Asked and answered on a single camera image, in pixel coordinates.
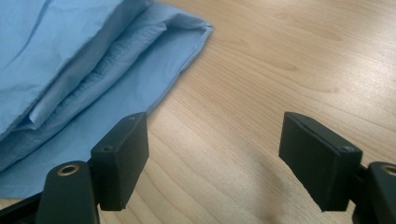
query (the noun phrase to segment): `blue cloth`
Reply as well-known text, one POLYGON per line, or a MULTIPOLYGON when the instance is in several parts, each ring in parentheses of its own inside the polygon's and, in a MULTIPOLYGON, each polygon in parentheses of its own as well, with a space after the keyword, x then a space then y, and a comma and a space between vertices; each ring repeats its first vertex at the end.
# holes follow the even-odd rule
MULTIPOLYGON (((49 71, 34 63, 19 62, 23 66, 36 66, 36 70, 31 69, 34 72, 30 75, 20 75, 20 72, 29 70, 29 67, 20 68, 21 70, 14 67, 12 72, 10 66, 17 60, 28 61, 19 58, 31 55, 23 55, 23 51, 14 50, 18 52, 18 57, 1 56, 0 131, 3 140, 0 142, 0 197, 20 198, 39 192, 52 167, 66 161, 86 161, 92 147, 121 118, 141 111, 152 111, 172 88, 178 75, 198 55, 212 31, 206 21, 166 4, 150 5, 150 1, 129 1, 133 2, 134 7, 127 7, 125 2, 127 1, 119 1, 115 4, 116 7, 109 9, 107 14, 104 13, 106 20, 99 19, 104 15, 95 14, 94 10, 92 14, 86 15, 87 18, 97 16, 97 20, 108 22, 114 14, 120 14, 115 13, 117 8, 122 11, 121 14, 132 17, 132 22, 122 25, 121 32, 115 32, 111 25, 106 28, 111 33, 116 33, 115 37, 107 35, 104 38, 107 40, 106 47, 97 46, 98 43, 103 44, 103 41, 95 42, 100 31, 106 33, 106 22, 96 21, 99 32, 91 34, 84 44, 75 47, 75 52, 69 55, 68 60, 58 62, 61 60, 56 56, 64 53, 55 51, 54 48, 58 46, 54 47, 53 43, 52 47, 47 45, 49 49, 42 49, 53 51, 52 58, 56 61, 56 66, 50 66, 54 69, 49 71), (96 48, 105 48, 101 51, 103 53, 100 58, 93 55, 98 53, 96 48), (76 79, 71 81, 73 84, 65 83, 70 78, 63 79, 63 74, 67 73, 65 70, 76 72, 76 68, 85 64, 80 60, 88 60, 86 66, 91 69, 84 68, 83 72, 79 72, 76 79), (33 84, 29 76, 36 77, 33 78, 33 84), (19 88, 11 89, 10 83, 19 88), (58 92, 63 89, 68 93, 58 92), (14 99, 13 103, 10 102, 10 95, 14 99), (18 111, 9 112, 12 106, 16 106, 18 111)), ((100 8, 98 4, 94 5, 95 8, 100 8)), ((68 9, 76 8, 67 6, 57 12, 63 15, 61 12, 67 12, 68 9)), ((52 63, 50 52, 48 55, 46 60, 52 63)))

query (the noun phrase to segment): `cloth fold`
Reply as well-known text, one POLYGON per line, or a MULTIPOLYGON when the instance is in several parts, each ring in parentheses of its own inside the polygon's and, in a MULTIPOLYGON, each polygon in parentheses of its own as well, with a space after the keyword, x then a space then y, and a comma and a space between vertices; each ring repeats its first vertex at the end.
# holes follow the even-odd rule
MULTIPOLYGON (((150 112, 201 51, 212 31, 210 24, 166 4, 149 6, 149 1, 140 2, 141 8, 148 9, 142 9, 124 27, 91 71, 81 73, 79 83, 72 85, 55 107, 44 109, 47 114, 35 127, 20 121, 18 128, 3 137, 0 197, 35 194, 42 190, 52 167, 66 161, 86 161, 92 147, 120 119, 150 112)), ((80 63, 80 59, 69 62, 80 63)), ((56 85, 53 83, 57 80, 52 80, 51 85, 56 85)))

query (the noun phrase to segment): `wood grain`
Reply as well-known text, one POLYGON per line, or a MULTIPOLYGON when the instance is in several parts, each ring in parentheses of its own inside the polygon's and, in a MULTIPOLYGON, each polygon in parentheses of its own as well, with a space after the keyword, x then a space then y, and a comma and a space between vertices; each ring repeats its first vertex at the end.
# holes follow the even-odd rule
MULTIPOLYGON (((351 223, 277 156, 283 113, 396 163, 393 0, 163 0, 210 21, 205 50, 148 119, 150 158, 102 223, 351 223)), ((15 201, 1 200, 0 206, 15 201)))

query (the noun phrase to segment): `light wood tabletop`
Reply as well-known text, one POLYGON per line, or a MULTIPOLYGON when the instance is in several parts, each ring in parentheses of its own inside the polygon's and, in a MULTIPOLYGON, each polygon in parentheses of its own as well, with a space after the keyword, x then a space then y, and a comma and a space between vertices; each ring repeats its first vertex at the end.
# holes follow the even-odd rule
MULTIPOLYGON (((163 0, 214 26, 148 118, 150 157, 116 223, 352 223, 278 157, 285 111, 396 163, 394 0, 163 0)), ((10 204, 13 200, 2 200, 10 204)))

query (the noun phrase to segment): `wooden table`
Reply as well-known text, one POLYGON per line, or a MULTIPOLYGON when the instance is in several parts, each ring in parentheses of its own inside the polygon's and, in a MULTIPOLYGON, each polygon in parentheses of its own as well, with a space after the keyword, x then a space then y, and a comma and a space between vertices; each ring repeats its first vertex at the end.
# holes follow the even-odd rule
MULTIPOLYGON (((351 223, 321 213, 278 157, 283 114, 396 163, 394 0, 163 0, 214 33, 148 119, 150 158, 102 223, 351 223)), ((10 204, 13 200, 2 200, 10 204)))

